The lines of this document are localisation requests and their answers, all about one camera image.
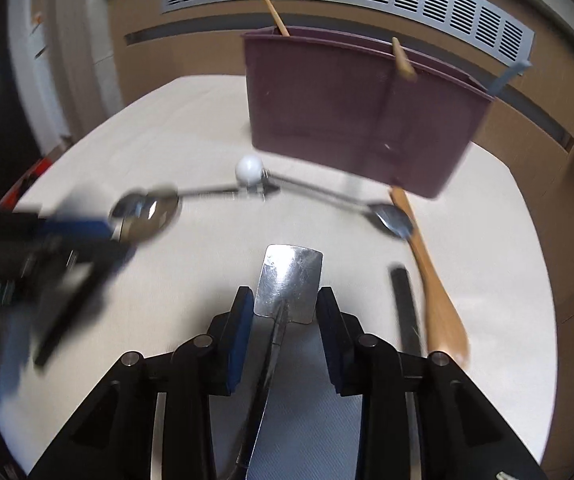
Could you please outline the steel spatula with black handle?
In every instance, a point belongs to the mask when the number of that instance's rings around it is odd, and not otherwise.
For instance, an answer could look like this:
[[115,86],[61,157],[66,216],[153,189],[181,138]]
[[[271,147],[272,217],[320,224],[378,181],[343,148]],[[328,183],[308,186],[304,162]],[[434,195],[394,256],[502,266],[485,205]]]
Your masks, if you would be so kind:
[[322,270],[323,254],[318,250],[278,244],[266,248],[256,288],[254,314],[259,318],[270,318],[273,328],[236,462],[229,475],[232,479],[248,476],[287,326],[313,322]]

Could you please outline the brown wooden spoon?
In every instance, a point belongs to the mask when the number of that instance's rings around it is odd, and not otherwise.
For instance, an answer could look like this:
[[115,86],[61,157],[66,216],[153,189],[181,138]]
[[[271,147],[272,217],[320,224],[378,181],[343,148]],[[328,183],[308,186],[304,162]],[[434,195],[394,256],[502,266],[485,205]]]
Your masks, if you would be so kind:
[[424,288],[424,328],[427,350],[447,353],[460,367],[470,362],[470,347],[464,323],[448,296],[432,259],[424,244],[424,238],[417,224],[413,208],[404,190],[390,189],[390,199],[401,208],[412,222],[413,232],[408,244],[412,251]]

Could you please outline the steel spoon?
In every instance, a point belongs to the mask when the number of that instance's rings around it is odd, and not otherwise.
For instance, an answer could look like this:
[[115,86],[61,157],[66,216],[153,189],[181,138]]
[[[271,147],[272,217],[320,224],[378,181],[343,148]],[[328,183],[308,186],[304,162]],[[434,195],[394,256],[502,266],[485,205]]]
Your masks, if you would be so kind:
[[280,191],[276,184],[259,184],[252,188],[234,185],[227,188],[202,188],[180,192],[162,186],[150,191],[130,191],[112,207],[110,219],[118,226],[116,236],[123,243],[143,243],[170,226],[182,210],[185,200],[194,198],[228,197],[267,198]]
[[409,237],[414,234],[415,228],[413,221],[410,220],[409,215],[406,214],[401,207],[395,204],[366,202],[366,200],[343,195],[328,190],[328,188],[321,188],[315,184],[280,176],[266,169],[263,170],[263,177],[270,183],[285,185],[287,188],[307,192],[308,194],[323,197],[326,198],[326,200],[332,200],[333,202],[351,207],[368,218],[376,219],[382,225],[383,229],[401,240],[408,240]]

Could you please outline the white plastic spoon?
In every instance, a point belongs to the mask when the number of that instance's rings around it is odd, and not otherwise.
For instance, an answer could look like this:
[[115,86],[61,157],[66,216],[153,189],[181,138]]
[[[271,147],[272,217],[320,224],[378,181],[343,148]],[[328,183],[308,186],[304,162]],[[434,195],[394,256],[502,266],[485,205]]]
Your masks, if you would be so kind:
[[246,155],[235,167],[235,176],[238,183],[246,188],[259,185],[264,178],[262,159],[256,155]]

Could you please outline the grey-blue plastic rice spoon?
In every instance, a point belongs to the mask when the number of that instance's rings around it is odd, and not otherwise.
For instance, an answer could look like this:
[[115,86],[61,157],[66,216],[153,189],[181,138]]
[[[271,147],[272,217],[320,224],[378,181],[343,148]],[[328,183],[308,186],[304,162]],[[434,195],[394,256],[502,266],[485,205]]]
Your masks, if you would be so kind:
[[489,96],[498,96],[515,77],[522,75],[531,66],[532,63],[529,60],[519,60],[512,63],[486,87],[486,92]]

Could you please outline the red floor mat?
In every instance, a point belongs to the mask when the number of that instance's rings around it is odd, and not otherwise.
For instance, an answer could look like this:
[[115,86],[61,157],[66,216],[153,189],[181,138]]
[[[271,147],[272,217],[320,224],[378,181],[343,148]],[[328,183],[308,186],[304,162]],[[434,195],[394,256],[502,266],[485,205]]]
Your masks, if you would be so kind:
[[12,211],[19,203],[20,198],[29,191],[29,188],[54,164],[48,157],[40,159],[34,164],[0,200],[0,210]]

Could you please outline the maroon plastic utensil holder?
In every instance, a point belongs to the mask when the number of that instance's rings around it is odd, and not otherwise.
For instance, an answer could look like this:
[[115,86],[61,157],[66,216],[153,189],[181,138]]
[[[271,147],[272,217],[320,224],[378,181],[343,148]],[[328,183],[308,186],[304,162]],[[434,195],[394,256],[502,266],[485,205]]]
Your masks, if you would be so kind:
[[244,40],[252,144],[438,196],[494,99],[463,70],[390,42],[334,30],[275,27]]

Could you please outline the black handled knife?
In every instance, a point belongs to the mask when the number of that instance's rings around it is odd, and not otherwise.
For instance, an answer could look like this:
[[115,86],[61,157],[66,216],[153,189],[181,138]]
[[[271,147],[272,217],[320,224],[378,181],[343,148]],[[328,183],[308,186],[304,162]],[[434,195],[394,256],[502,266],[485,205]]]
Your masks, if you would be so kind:
[[422,356],[421,334],[408,272],[404,266],[394,266],[390,270],[390,279],[398,311],[402,350],[412,356]]

